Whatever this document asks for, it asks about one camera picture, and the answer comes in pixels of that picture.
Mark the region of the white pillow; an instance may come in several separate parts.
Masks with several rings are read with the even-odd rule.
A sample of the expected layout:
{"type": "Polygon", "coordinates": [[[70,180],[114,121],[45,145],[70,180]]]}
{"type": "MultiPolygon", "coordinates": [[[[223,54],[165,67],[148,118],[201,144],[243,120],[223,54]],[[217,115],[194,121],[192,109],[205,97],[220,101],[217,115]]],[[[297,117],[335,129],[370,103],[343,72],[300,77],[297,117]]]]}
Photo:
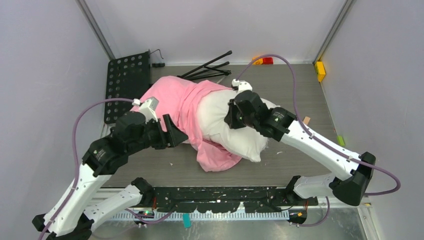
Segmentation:
{"type": "Polygon", "coordinates": [[[251,127],[231,129],[225,122],[229,112],[229,101],[237,93],[224,89],[204,96],[196,114],[199,127],[205,140],[221,145],[228,152],[252,162],[261,161],[261,152],[267,147],[268,138],[251,127]]]}

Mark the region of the pink pillowcase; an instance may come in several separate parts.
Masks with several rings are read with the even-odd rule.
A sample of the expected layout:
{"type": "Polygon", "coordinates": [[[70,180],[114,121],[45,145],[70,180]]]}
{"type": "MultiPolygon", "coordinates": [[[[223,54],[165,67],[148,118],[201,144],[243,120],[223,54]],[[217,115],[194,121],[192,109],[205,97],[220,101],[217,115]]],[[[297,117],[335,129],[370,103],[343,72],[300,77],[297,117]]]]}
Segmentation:
{"type": "Polygon", "coordinates": [[[161,118],[169,114],[177,128],[188,136],[185,142],[197,151],[196,161],[201,168],[206,172],[220,172],[234,167],[242,158],[220,144],[204,139],[197,110],[202,98],[212,92],[228,89],[209,80],[194,83],[176,76],[164,76],[139,101],[156,98],[156,115],[161,118]]]}

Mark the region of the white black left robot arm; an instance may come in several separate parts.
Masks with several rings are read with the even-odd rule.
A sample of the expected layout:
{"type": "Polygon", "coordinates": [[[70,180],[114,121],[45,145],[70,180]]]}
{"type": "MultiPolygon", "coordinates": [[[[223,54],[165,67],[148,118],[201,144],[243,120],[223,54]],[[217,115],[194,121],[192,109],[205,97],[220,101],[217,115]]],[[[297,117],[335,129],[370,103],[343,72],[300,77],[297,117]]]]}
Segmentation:
{"type": "Polygon", "coordinates": [[[48,213],[36,215],[32,224],[49,233],[49,240],[87,240],[92,232],[120,211],[154,199],[153,187],[142,177],[124,190],[95,206],[88,207],[98,189],[123,165],[129,156],[144,149],[173,148],[188,140],[169,114],[162,119],[130,111],[119,117],[110,134],[91,143],[78,167],[78,176],[48,213]]]}

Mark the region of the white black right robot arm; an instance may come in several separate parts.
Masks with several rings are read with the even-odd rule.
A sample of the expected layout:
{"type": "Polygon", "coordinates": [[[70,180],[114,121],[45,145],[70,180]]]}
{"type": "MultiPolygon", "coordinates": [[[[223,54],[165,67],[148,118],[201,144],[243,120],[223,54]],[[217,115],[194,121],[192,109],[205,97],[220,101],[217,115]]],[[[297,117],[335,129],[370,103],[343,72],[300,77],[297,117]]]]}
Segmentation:
{"type": "Polygon", "coordinates": [[[293,176],[285,190],[285,200],[299,205],[314,197],[335,197],[339,201],[358,206],[372,179],[373,154],[358,154],[324,138],[304,126],[295,114],[276,106],[267,107],[260,96],[246,90],[228,102],[224,121],[231,129],[250,127],[263,137],[294,147],[322,164],[329,174],[306,177],[293,176]]]}

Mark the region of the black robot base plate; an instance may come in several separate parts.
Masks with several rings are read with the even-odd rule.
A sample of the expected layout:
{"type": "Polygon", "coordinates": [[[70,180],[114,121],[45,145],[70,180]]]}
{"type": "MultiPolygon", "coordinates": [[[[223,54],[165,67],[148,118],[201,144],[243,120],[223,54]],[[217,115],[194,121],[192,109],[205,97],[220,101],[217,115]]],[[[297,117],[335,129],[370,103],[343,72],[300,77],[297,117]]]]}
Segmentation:
{"type": "Polygon", "coordinates": [[[290,207],[317,206],[318,199],[289,200],[287,191],[277,186],[236,187],[154,187],[143,197],[139,207],[154,207],[160,212],[279,213],[290,207]]]}

